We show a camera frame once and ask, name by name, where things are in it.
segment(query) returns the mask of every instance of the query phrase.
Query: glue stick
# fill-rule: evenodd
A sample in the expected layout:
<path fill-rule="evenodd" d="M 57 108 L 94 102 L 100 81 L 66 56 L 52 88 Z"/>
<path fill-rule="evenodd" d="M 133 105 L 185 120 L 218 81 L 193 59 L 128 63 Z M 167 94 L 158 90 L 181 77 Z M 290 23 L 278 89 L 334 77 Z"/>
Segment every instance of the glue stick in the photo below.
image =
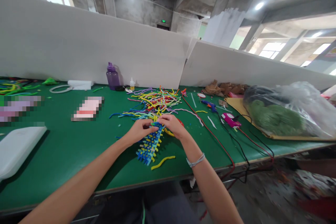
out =
<path fill-rule="evenodd" d="M 133 81 L 133 78 L 131 78 L 131 81 L 129 82 L 130 90 L 134 91 L 135 82 Z"/>

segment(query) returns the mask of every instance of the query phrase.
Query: plastic bag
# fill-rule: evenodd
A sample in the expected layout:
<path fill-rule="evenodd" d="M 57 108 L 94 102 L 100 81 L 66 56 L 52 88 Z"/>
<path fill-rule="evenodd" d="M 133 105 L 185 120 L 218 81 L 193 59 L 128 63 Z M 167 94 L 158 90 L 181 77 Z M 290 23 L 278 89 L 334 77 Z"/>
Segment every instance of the plastic bag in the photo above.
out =
<path fill-rule="evenodd" d="M 308 82 L 289 86 L 252 86 L 244 106 L 254 123 L 269 135 L 336 137 L 336 108 Z"/>

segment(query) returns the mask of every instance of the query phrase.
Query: blue hot glue gun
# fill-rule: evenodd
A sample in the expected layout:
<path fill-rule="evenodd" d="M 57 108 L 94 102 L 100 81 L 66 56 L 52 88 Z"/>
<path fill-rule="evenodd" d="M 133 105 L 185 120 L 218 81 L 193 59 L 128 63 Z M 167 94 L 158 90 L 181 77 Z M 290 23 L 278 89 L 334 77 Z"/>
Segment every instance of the blue hot glue gun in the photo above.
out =
<path fill-rule="evenodd" d="M 213 103 L 211 103 L 211 102 L 208 102 L 208 101 L 205 101 L 205 100 L 201 100 L 201 103 L 204 103 L 204 104 L 206 104 L 208 107 L 210 107 L 210 108 L 211 108 L 211 111 L 212 111 L 213 113 L 218 113 L 215 104 L 213 104 Z"/>

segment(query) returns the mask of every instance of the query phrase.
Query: green table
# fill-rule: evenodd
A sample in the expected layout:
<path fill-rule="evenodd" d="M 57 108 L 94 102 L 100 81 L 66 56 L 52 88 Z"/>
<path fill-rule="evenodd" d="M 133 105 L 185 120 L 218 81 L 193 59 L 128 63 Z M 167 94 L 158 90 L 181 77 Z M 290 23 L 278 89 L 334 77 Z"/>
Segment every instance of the green table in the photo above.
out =
<path fill-rule="evenodd" d="M 104 88 L 92 93 L 92 90 L 99 87 Z M 128 111 L 138 104 L 138 102 L 129 101 L 127 97 L 131 98 L 131 95 L 127 95 L 126 92 L 111 91 L 107 85 L 95 85 L 92 90 L 72 90 L 62 94 L 50 93 L 50 86 L 42 86 L 39 89 L 41 89 L 39 92 L 41 96 L 51 96 L 52 98 L 45 99 L 44 106 L 34 108 L 34 111 L 29 112 L 28 116 L 21 117 L 18 122 L 12 123 L 11 127 L 0 128 L 0 133 L 6 134 L 17 128 L 40 125 L 39 122 L 44 122 L 48 128 L 47 133 L 36 145 L 19 171 L 13 177 L 0 183 L 0 213 L 28 209 L 43 201 L 117 141 L 116 136 L 123 136 L 133 124 L 132 117 L 118 118 L 118 116 L 113 116 L 109 119 L 112 113 Z M 187 102 L 194 110 L 208 111 L 208 114 L 199 113 L 200 117 L 218 137 L 234 162 L 244 164 L 244 158 L 240 150 L 235 147 L 236 144 L 222 128 L 218 116 L 211 113 L 208 107 L 198 101 L 198 91 L 200 91 L 200 88 L 187 88 L 188 94 L 190 92 L 194 94 L 197 108 L 194 108 L 190 95 L 186 97 Z M 74 113 L 86 96 L 105 97 L 105 103 L 98 118 L 95 121 L 72 122 L 70 120 L 71 114 Z M 206 98 L 206 100 L 215 104 L 218 104 L 218 99 L 215 96 Z M 190 110 L 184 101 L 173 108 Z M 234 115 L 238 114 L 231 107 L 229 110 L 232 110 Z M 176 116 L 184 123 L 186 129 L 191 133 L 215 169 L 224 169 L 231 164 L 219 143 L 205 127 L 200 125 L 199 120 L 194 115 L 185 111 L 178 111 Z M 217 129 L 213 128 L 207 116 L 213 120 Z M 250 123 L 242 117 L 239 121 L 242 123 L 242 130 L 254 141 L 259 142 L 253 135 L 249 134 Z M 240 141 L 249 160 L 261 160 L 268 157 L 241 133 L 237 133 L 231 128 L 229 130 Z M 264 137 L 256 128 L 251 127 L 251 130 L 274 151 L 276 156 L 330 145 L 330 143 L 322 142 L 271 140 Z M 190 176 L 192 170 L 186 162 L 186 155 L 180 142 L 165 133 L 161 139 L 162 144 L 159 147 L 156 162 L 151 163 L 150 166 L 157 164 L 166 156 L 175 155 L 175 159 L 166 161 L 160 168 L 152 171 L 150 166 L 145 166 L 137 160 L 135 152 L 138 149 L 138 144 L 135 144 L 117 159 L 97 187 L 96 192 L 103 194 L 113 190 L 160 181 L 178 180 Z"/>

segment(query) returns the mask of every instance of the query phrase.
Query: glue bottle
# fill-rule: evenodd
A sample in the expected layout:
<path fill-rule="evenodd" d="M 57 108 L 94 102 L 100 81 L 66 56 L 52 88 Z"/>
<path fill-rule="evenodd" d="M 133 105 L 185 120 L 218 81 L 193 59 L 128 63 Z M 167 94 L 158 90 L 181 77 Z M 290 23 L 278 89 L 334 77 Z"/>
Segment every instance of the glue bottle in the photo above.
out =
<path fill-rule="evenodd" d="M 111 62 L 108 63 L 106 77 L 108 81 L 108 85 L 111 90 L 115 90 L 117 86 L 120 86 L 119 84 L 119 75 L 116 72 L 116 68 L 112 65 Z"/>
<path fill-rule="evenodd" d="M 133 78 L 131 78 L 131 81 L 129 82 L 129 86 L 130 86 L 130 90 L 134 91 L 135 82 L 133 81 Z"/>

